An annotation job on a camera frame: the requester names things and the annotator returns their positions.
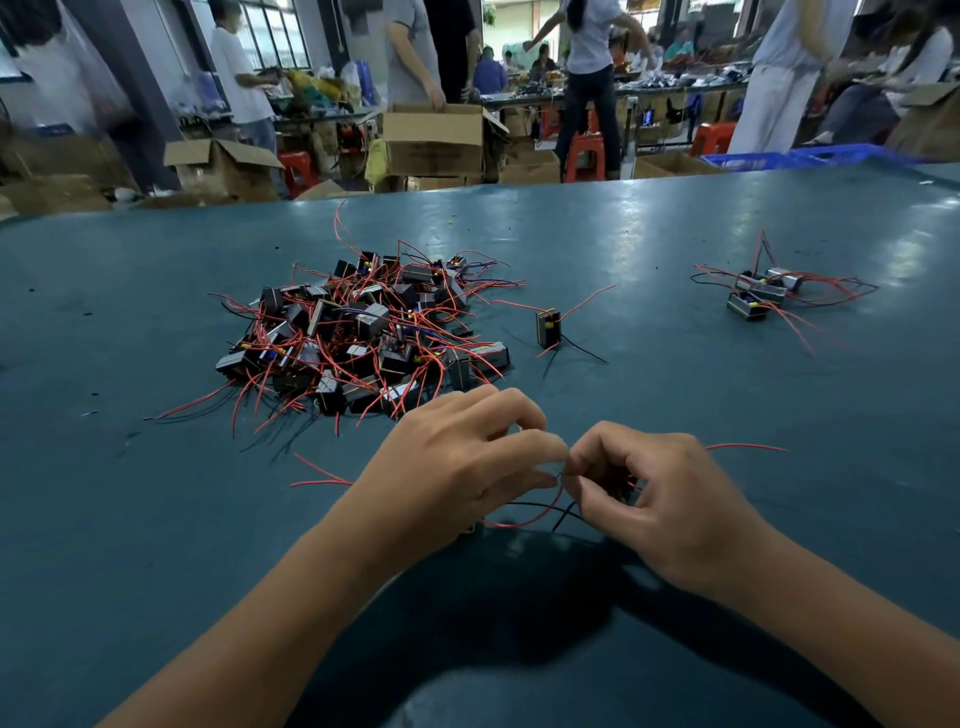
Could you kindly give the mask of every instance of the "left hand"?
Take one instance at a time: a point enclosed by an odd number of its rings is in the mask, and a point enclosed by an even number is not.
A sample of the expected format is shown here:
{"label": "left hand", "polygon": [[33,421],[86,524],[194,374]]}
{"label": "left hand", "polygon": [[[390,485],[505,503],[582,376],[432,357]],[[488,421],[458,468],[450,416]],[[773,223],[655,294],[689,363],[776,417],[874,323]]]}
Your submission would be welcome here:
{"label": "left hand", "polygon": [[[512,425],[522,431],[507,434]],[[396,425],[319,528],[387,579],[511,500],[557,479],[564,441],[518,389],[491,384],[417,407]]]}

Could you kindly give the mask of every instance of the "black pants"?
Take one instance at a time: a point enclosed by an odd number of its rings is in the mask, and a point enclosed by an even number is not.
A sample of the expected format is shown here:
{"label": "black pants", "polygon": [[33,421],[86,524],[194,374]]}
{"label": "black pants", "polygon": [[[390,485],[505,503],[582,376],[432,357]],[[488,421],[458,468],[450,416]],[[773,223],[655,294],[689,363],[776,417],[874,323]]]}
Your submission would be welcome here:
{"label": "black pants", "polygon": [[561,170],[566,168],[570,142],[581,122],[587,117],[587,103],[592,101],[600,121],[608,179],[620,177],[620,130],[616,128],[616,99],[613,96],[613,66],[593,73],[571,73],[564,91],[564,121],[557,136],[557,158]]}

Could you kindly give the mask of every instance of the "blue teal table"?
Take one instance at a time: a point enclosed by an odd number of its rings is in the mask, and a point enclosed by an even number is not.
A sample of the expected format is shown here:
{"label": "blue teal table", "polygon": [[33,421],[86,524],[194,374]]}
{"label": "blue teal table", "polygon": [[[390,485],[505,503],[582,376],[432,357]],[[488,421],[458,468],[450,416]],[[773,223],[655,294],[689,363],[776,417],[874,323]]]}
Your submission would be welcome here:
{"label": "blue teal table", "polygon": [[[777,527],[960,634],[960,196],[926,172],[798,170],[351,199],[364,249],[403,238],[512,264],[505,297],[569,309],[544,377],[530,311],[474,307],[507,383],[572,442],[601,419],[685,430]],[[290,489],[298,452],[348,479],[391,423],[230,406],[143,418],[220,385],[241,301],[340,256],[335,202],[64,215],[0,229],[0,724],[87,726],[239,599],[339,495]],[[747,324],[695,263],[780,262],[881,286]],[[513,506],[497,514],[531,515]],[[587,526],[482,531],[401,576],[320,667],[297,726],[870,725],[805,661],[662,584]]]}

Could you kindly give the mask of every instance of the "blue plastic crate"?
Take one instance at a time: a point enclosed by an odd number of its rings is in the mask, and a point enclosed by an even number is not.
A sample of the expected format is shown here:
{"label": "blue plastic crate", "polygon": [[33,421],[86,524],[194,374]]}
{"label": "blue plastic crate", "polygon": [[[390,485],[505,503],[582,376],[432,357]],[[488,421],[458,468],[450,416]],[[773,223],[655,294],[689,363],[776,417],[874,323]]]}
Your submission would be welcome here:
{"label": "blue plastic crate", "polygon": [[864,159],[873,157],[887,159],[897,164],[916,164],[918,159],[902,157],[888,152],[875,144],[839,144],[832,147],[799,147],[791,150],[789,156],[793,159],[805,159],[814,164],[846,166],[857,164]]}
{"label": "blue plastic crate", "polygon": [[779,152],[758,152],[744,155],[703,155],[700,157],[714,167],[722,167],[730,172],[757,172],[763,169],[797,169],[810,167],[817,162],[792,158]]}

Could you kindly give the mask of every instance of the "chair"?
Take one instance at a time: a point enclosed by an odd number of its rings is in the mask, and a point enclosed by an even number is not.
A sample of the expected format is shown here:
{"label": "chair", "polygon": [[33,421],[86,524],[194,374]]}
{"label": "chair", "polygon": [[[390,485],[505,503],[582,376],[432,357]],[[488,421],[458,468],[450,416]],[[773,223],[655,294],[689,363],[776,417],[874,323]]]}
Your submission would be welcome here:
{"label": "chair", "polygon": [[725,121],[719,124],[701,124],[697,128],[697,135],[693,137],[693,146],[690,147],[690,156],[725,155],[730,149],[733,139],[735,121]]}
{"label": "chair", "polygon": [[570,142],[570,154],[566,158],[564,182],[576,182],[577,160],[583,152],[593,152],[594,174],[598,182],[607,178],[607,163],[604,161],[603,136],[600,134],[577,134]]}
{"label": "chair", "polygon": [[310,155],[306,152],[281,152],[276,158],[283,164],[283,179],[286,180],[291,198],[297,199],[310,187],[320,183]]}

